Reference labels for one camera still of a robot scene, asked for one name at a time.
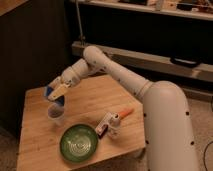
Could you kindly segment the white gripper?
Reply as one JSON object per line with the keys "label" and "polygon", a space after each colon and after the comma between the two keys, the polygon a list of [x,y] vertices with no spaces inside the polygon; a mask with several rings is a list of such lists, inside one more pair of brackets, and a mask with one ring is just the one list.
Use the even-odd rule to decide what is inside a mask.
{"label": "white gripper", "polygon": [[77,73],[72,68],[67,68],[62,72],[61,77],[56,77],[48,84],[50,93],[48,94],[47,98],[50,101],[55,101],[59,97],[65,95],[69,87],[74,87],[79,82],[80,78],[78,77]]}

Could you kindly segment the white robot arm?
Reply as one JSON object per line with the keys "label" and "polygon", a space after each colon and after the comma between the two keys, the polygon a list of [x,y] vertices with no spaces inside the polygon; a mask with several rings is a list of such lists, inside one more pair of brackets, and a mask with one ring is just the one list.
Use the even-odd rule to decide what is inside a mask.
{"label": "white robot arm", "polygon": [[108,58],[96,46],[87,46],[73,65],[46,90],[57,101],[88,75],[105,71],[143,105],[149,171],[200,171],[189,105],[183,90],[169,81],[152,82]]}

